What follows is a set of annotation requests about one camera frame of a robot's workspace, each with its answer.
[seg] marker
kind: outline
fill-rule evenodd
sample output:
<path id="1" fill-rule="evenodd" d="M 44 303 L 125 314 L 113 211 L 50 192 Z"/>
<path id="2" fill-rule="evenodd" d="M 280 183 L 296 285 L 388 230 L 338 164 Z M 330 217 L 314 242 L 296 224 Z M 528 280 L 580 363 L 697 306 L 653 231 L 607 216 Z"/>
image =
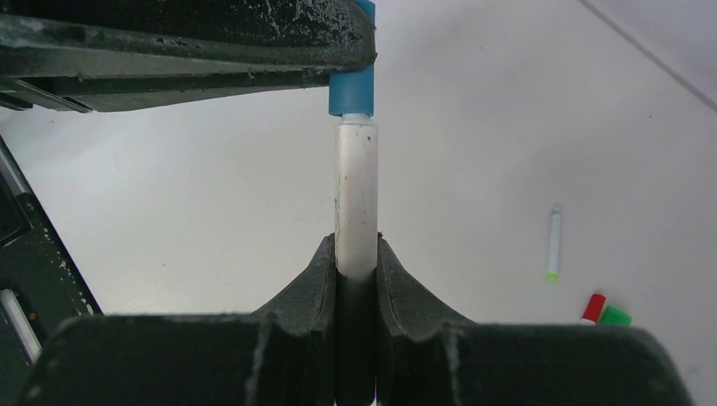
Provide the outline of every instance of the marker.
<path id="1" fill-rule="evenodd" d="M 603 294 L 594 293 L 590 296 L 588 307 L 583 312 L 583 318 L 580 319 L 580 324 L 585 326 L 594 326 L 598 324 L 600 313 L 603 312 L 603 306 L 605 306 L 605 296 Z"/>
<path id="2" fill-rule="evenodd" d="M 562 209 L 559 205 L 556 205 L 550 214 L 550 242 L 548 248 L 549 281 L 556 281 L 560 273 L 561 225 Z"/>
<path id="3" fill-rule="evenodd" d="M 615 306 L 607 306 L 605 307 L 605 311 L 600 317 L 600 320 L 598 320 L 598 324 L 608 326 L 630 326 L 630 324 L 632 324 L 632 317 L 624 310 L 618 309 Z"/>

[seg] white marker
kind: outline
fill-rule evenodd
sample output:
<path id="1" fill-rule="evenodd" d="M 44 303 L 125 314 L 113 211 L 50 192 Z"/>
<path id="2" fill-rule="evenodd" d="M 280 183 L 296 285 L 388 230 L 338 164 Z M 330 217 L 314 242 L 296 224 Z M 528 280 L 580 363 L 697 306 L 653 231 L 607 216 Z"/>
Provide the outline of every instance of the white marker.
<path id="1" fill-rule="evenodd" d="M 553 207 L 550 214 L 550 242 L 548 248 L 548 280 L 556 281 L 560 274 L 560 244 L 562 228 L 562 209 L 559 205 Z"/>

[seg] red cap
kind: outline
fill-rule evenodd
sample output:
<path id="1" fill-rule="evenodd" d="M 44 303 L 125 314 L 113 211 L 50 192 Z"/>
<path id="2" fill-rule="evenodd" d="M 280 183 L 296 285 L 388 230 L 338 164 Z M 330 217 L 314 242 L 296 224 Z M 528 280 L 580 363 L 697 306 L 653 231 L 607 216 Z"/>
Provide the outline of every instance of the red cap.
<path id="1" fill-rule="evenodd" d="M 605 306 L 605 296 L 603 294 L 593 294 L 590 296 L 588 307 L 585 308 L 583 319 L 597 323 L 600 318 L 600 313 L 603 312 L 603 306 Z"/>

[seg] black plastic part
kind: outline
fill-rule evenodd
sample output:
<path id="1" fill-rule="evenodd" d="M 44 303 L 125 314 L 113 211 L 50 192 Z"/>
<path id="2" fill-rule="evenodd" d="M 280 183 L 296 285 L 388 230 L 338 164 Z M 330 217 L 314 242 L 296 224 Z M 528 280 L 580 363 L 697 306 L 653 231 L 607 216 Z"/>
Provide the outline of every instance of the black plastic part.
<path id="1" fill-rule="evenodd" d="M 16 110 L 111 112 L 323 86 L 376 56 L 374 25 L 353 0 L 5 2 L 0 105 Z"/>
<path id="2" fill-rule="evenodd" d="M 375 290 L 374 278 L 356 283 L 337 273 L 339 406 L 367 406 L 375 398 Z"/>
<path id="3" fill-rule="evenodd" d="M 44 345 L 68 318 L 101 311 L 2 141 L 0 158 L 0 290 L 16 294 Z M 31 366 L 0 310 L 0 404 L 15 398 Z"/>
<path id="4" fill-rule="evenodd" d="M 74 319 L 43 349 L 17 404 L 332 405 L 332 253 L 330 236 L 253 315 Z"/>
<path id="5" fill-rule="evenodd" d="M 388 405 L 689 405 L 646 332 L 479 325 L 438 300 L 380 242 L 378 402 Z"/>

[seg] blue plastic cap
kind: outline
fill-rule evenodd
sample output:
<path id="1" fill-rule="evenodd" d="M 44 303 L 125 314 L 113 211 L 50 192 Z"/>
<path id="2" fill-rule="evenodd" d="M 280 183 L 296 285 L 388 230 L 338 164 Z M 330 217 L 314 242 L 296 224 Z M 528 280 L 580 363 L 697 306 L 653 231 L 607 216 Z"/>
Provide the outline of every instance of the blue plastic cap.
<path id="1" fill-rule="evenodd" d="M 375 22 L 376 5 L 368 0 L 355 0 Z M 329 77 L 329 114 L 349 113 L 374 115 L 374 66 L 358 72 L 331 74 Z"/>

